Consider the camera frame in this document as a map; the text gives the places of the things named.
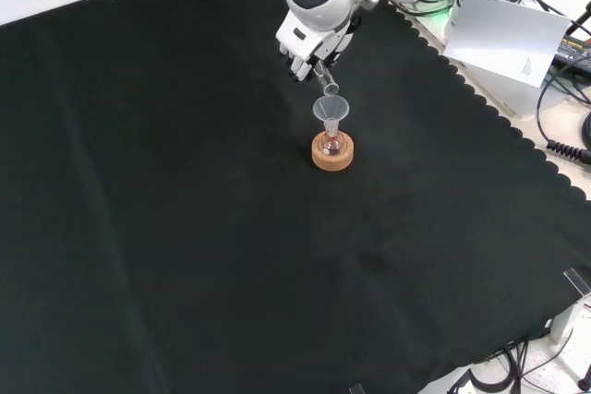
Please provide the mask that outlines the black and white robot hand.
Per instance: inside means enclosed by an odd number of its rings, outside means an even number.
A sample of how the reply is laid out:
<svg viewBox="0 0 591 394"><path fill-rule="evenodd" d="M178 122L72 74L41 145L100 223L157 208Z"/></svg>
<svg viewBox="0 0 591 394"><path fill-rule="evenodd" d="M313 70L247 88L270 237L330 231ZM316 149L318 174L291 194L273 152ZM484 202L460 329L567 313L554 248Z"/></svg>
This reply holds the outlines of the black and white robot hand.
<svg viewBox="0 0 591 394"><path fill-rule="evenodd" d="M339 30L315 31L305 26L294 13L288 12L275 38L279 51L287 59L290 76L298 82L305 82L312 76L318 62L326 68L333 68L359 23L360 17L354 15Z"/></svg>

